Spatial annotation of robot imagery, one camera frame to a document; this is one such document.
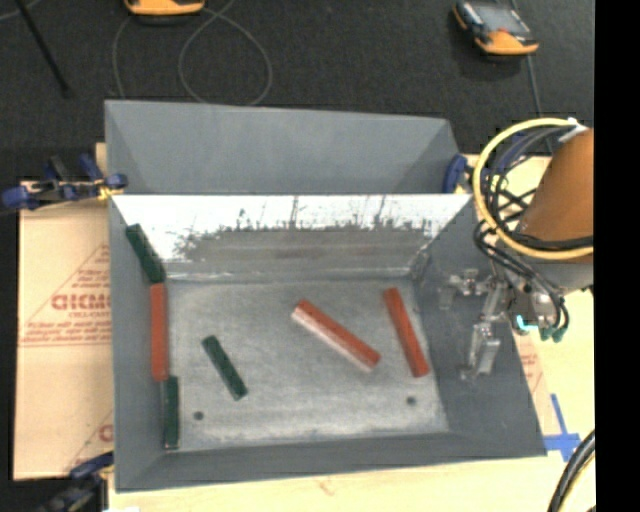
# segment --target black carpet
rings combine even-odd
[[[468,153],[538,115],[595,126],[595,0],[520,0],[541,41],[531,68],[484,59],[455,24],[451,0],[237,0],[224,13],[231,22],[213,21],[183,54],[187,87],[181,51],[210,13],[149,27],[131,20],[121,0],[24,2],[74,97],[62,97],[14,0],[0,0],[0,189],[39,175],[54,153],[74,162],[103,140],[103,101],[123,96],[443,117]],[[271,82],[251,38],[268,56]],[[9,482],[15,228],[15,216],[0,217],[0,511],[28,510],[63,486]]]

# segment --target blue clamp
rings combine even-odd
[[[73,468],[69,486],[33,509],[33,512],[76,512],[96,497],[98,488],[104,489],[100,470],[113,465],[113,452],[98,455]]]
[[[471,186],[468,183],[468,176],[473,172],[473,168],[469,165],[469,161],[464,155],[457,153],[451,159],[444,171],[444,181],[442,182],[442,193],[453,194],[456,187],[460,185],[466,192],[471,192]],[[489,169],[484,167],[480,171],[482,179],[486,179]]]
[[[562,454],[562,460],[567,462],[573,452],[582,442],[578,434],[570,434],[567,432],[567,426],[564,423],[562,412],[560,411],[560,404],[558,403],[558,397],[551,393],[551,401],[553,402],[553,409],[556,411],[558,423],[560,423],[560,434],[544,436],[544,446],[547,451],[559,450]]]
[[[452,194],[456,186],[464,179],[464,172],[467,169],[467,159],[460,153],[454,155],[444,172],[444,182],[442,183],[442,193]]]
[[[57,155],[49,158],[44,166],[44,179],[31,187],[20,185],[2,192],[2,204],[14,210],[35,210],[42,206],[67,201],[79,201],[101,195],[102,191],[122,190],[129,180],[124,174],[105,177],[88,153],[79,158],[83,181],[74,179]]]

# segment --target wooden block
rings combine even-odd
[[[378,352],[306,300],[298,303],[291,318],[365,371],[380,361]]]
[[[202,340],[202,346],[234,400],[240,400],[246,396],[249,393],[247,386],[245,386],[240,374],[231,363],[229,356],[227,356],[218,339],[215,336],[209,336]]]
[[[167,331],[167,288],[164,283],[149,287],[151,298],[151,375],[156,382],[169,378],[169,339]]]
[[[409,315],[404,306],[402,296],[397,288],[388,288],[383,292],[384,302],[398,333],[404,355],[407,358],[414,377],[423,377],[429,373],[429,365],[418,343],[418,338],[411,325]]]
[[[162,383],[162,407],[164,447],[177,450],[180,447],[180,387],[173,375]]]
[[[156,254],[140,224],[127,226],[126,235],[133,247],[142,269],[152,283],[162,283],[166,279],[166,272],[160,257]]]

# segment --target green rectangular block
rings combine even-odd
[[[177,450],[180,447],[180,388],[178,378],[173,375],[162,382],[162,416],[164,447]]]
[[[220,377],[224,381],[227,389],[235,400],[240,400],[243,396],[247,395],[249,391],[245,386],[240,374],[237,372],[231,360],[227,356],[226,352],[220,345],[220,342],[215,336],[209,336],[202,340],[202,346],[204,347],[209,359],[218,370]]]
[[[140,224],[132,224],[126,228],[127,240],[133,247],[142,269],[152,283],[162,283],[167,277],[160,257],[153,249],[147,235]]]

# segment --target red block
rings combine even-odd
[[[291,317],[363,370],[372,370],[380,361],[378,352],[306,300],[298,303]]]
[[[156,382],[169,378],[167,289],[164,283],[149,287],[151,298],[151,375]]]
[[[391,320],[400,338],[404,355],[407,358],[411,373],[414,377],[422,377],[429,373],[429,364],[424,357],[418,338],[411,325],[409,315],[404,307],[402,296],[397,288],[388,288],[383,292],[384,302],[387,305]]]

